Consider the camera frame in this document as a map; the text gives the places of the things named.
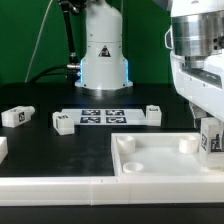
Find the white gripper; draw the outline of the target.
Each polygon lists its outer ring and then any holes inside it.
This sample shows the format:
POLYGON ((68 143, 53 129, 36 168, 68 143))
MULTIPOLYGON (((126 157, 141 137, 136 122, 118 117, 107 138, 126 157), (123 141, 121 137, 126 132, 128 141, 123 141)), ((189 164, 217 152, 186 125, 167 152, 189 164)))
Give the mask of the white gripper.
POLYGON ((224 51, 204 60, 202 72, 206 78, 184 70, 184 58, 173 52, 170 52, 170 62, 176 91, 190 101, 194 127, 201 128, 201 119, 207 117, 207 112, 224 122, 224 51))

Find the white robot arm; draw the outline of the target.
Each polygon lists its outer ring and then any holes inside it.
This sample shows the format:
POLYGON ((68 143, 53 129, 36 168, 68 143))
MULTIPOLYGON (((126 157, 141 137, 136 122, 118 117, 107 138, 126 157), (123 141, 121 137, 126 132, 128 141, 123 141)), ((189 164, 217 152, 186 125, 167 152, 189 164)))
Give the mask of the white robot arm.
MULTIPOLYGON (((177 92, 224 123, 224 0, 165 0, 165 34, 177 92)), ((87 51, 75 86, 94 95, 132 85, 122 54, 122 16, 105 0, 87 0, 87 51)))

